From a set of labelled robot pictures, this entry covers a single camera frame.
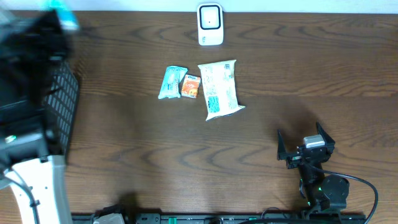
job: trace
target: black mesh basket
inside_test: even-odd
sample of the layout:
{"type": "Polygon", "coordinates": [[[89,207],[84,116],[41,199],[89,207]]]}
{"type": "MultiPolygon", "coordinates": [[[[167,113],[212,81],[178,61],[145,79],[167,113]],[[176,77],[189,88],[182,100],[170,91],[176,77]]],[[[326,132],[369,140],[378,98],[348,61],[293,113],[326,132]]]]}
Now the black mesh basket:
{"type": "Polygon", "coordinates": [[[51,90],[54,94],[46,96],[46,108],[55,115],[60,145],[66,155],[69,151],[73,121],[75,119],[79,97],[79,82],[72,73],[69,64],[63,62],[52,71],[53,83],[51,90]]]}

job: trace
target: white wall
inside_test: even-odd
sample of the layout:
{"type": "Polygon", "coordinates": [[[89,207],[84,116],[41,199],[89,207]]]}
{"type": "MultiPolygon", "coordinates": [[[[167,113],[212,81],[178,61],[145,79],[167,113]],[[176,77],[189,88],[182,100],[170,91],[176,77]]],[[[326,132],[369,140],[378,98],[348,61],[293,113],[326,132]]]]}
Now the white wall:
{"type": "MultiPolygon", "coordinates": [[[[47,0],[0,0],[11,9],[38,9],[47,0]]],[[[225,12],[398,13],[398,0],[66,0],[73,10],[193,12],[217,2],[225,12]]]]}

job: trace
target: food package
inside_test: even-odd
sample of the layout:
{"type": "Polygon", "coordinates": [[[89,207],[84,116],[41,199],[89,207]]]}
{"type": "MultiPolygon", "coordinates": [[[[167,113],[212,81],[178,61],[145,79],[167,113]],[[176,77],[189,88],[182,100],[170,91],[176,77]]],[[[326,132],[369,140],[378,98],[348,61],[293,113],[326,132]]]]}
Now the food package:
{"type": "Polygon", "coordinates": [[[243,109],[236,99],[234,64],[236,60],[198,65],[203,82],[208,116],[206,121],[243,109]]]}
{"type": "Polygon", "coordinates": [[[162,83],[162,88],[158,99],[163,98],[180,98],[180,91],[178,89],[178,84],[181,82],[184,75],[187,73],[188,69],[178,66],[168,66],[164,74],[164,79],[162,83]]]}
{"type": "Polygon", "coordinates": [[[198,88],[200,86],[200,77],[192,75],[185,75],[184,82],[182,83],[181,95],[196,98],[198,96],[198,88]]]}

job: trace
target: white plastic part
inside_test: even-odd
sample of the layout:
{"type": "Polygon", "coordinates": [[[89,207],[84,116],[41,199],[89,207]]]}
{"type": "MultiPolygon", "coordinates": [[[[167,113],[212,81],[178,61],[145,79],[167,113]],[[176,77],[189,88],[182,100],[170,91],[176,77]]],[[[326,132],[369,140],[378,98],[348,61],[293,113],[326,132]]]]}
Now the white plastic part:
{"type": "Polygon", "coordinates": [[[124,220],[121,214],[112,213],[96,219],[93,224],[124,224],[124,220]]]}
{"type": "Polygon", "coordinates": [[[324,146],[325,140],[323,140],[322,135],[317,134],[314,136],[308,136],[304,138],[304,144],[307,149],[312,147],[324,146]]]}
{"type": "Polygon", "coordinates": [[[14,15],[8,11],[5,5],[0,1],[0,25],[7,24],[14,19],[14,15]]]}
{"type": "Polygon", "coordinates": [[[198,6],[198,41],[200,45],[220,45],[224,41],[223,8],[217,3],[198,6]]]}
{"type": "MultiPolygon", "coordinates": [[[[73,224],[65,190],[65,157],[48,156],[47,162],[32,159],[20,162],[6,173],[6,177],[31,188],[37,206],[40,224],[73,224]]],[[[23,190],[11,184],[19,206],[23,224],[34,224],[30,200],[23,190]]]]}

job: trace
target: white snack package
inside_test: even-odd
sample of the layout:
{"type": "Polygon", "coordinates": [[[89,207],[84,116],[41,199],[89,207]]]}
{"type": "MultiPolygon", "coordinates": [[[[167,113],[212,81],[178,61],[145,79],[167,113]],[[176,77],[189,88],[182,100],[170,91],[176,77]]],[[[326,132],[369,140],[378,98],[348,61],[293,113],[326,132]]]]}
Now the white snack package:
{"type": "Polygon", "coordinates": [[[163,98],[180,98],[180,90],[178,84],[181,82],[182,78],[187,73],[188,69],[179,66],[168,66],[164,74],[162,88],[158,99],[163,98]]]}
{"type": "Polygon", "coordinates": [[[237,112],[244,106],[236,99],[234,64],[236,60],[198,65],[208,116],[206,121],[237,112]]]}

